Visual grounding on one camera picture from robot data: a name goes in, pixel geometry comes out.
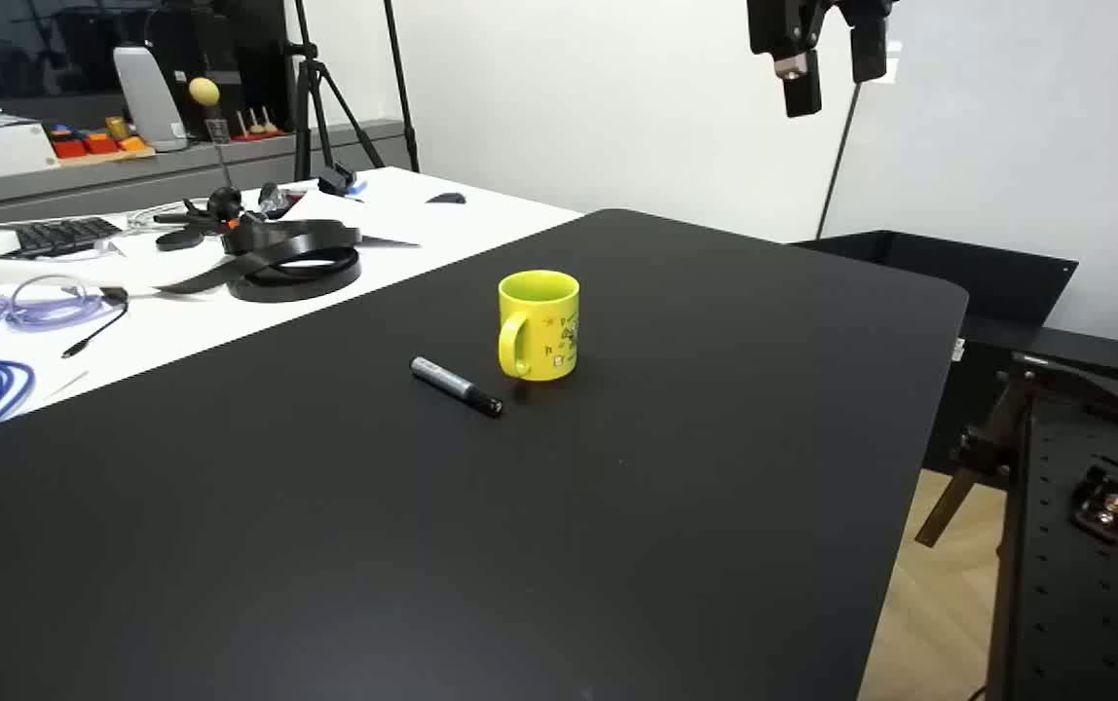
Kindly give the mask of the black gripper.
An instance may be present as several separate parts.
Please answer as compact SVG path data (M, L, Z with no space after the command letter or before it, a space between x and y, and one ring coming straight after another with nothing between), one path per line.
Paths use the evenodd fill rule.
M890 16L896 0L748 0L748 46L772 55L785 83L785 110L791 115L816 115L821 110L817 55L829 7L848 25L848 58L857 83L890 75Z

